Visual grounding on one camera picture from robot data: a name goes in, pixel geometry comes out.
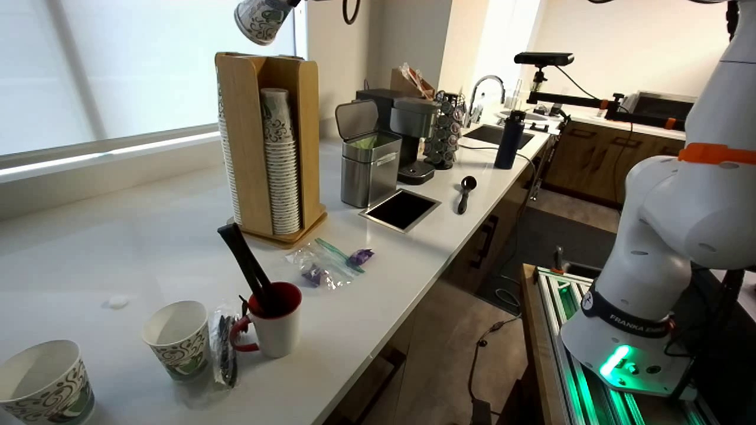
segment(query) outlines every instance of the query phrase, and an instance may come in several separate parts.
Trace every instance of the cabinet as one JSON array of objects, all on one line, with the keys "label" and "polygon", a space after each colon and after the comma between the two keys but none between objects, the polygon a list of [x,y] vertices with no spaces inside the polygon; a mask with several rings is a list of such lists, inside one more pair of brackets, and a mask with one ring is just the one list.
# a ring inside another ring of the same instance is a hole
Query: cabinet
[{"label": "cabinet", "polygon": [[530,195],[530,186],[541,180],[541,163],[549,155],[549,146],[522,171],[521,180],[506,192],[489,218],[478,226],[470,240],[461,247],[455,261],[444,271],[444,280],[468,292],[478,292],[480,285],[493,280],[511,232],[519,224],[521,207]]},{"label": "cabinet", "polygon": [[683,140],[572,120],[556,143],[543,186],[586,201],[621,205],[628,171],[650,155],[676,155]]}]

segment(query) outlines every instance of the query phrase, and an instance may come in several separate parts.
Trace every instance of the mug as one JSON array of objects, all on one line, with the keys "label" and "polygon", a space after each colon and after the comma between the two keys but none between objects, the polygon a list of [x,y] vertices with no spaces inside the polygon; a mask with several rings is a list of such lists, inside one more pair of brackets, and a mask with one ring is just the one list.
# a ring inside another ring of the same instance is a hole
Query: mug
[{"label": "mug", "polygon": [[[278,356],[287,356],[295,348],[298,332],[300,332],[304,292],[298,285],[287,280],[275,280],[273,291],[278,303],[282,305],[282,313],[278,317],[261,313],[261,303],[253,296],[247,303],[248,313],[235,320],[233,326],[233,344],[237,352],[261,349],[266,356],[278,358]],[[259,343],[242,344],[240,335],[248,330],[252,324],[255,326]]]}]

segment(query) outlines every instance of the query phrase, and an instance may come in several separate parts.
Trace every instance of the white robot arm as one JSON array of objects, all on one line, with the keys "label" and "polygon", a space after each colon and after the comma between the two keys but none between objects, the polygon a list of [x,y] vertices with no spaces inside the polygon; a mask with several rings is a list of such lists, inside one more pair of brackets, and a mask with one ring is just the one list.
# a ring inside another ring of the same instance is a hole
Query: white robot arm
[{"label": "white robot arm", "polygon": [[656,155],[626,176],[607,265],[561,339],[607,385],[666,397],[691,358],[666,355],[666,317],[691,261],[756,265],[756,2],[739,0],[737,32],[687,116],[679,159]]}]

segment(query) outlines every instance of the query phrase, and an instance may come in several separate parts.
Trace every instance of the window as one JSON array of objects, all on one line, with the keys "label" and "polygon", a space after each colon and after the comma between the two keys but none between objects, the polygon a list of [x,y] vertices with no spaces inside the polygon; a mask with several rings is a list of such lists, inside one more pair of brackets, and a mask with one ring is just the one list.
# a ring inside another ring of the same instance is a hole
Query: window
[{"label": "window", "polygon": [[298,54],[295,19],[268,48],[240,0],[0,0],[0,167],[219,123],[215,51]]},{"label": "window", "polygon": [[524,51],[533,43],[539,10],[543,10],[543,0],[508,0],[508,2],[489,2],[485,31],[480,38],[476,76],[496,73],[504,77],[504,87],[508,97],[521,97],[521,76],[530,69],[516,65],[516,54]]}]

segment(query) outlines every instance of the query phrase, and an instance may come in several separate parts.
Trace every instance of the sink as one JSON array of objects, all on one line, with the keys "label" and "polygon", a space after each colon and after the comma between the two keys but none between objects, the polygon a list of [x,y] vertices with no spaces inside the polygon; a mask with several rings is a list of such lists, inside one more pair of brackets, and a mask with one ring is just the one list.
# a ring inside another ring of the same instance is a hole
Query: sink
[{"label": "sink", "polygon": [[[480,125],[480,128],[476,128],[474,132],[468,132],[468,134],[463,134],[463,137],[480,140],[480,141],[489,141],[489,143],[501,143],[504,128]],[[533,137],[534,137],[534,134],[522,132],[522,137],[521,137],[521,141],[519,141],[519,148],[522,148]]]}]

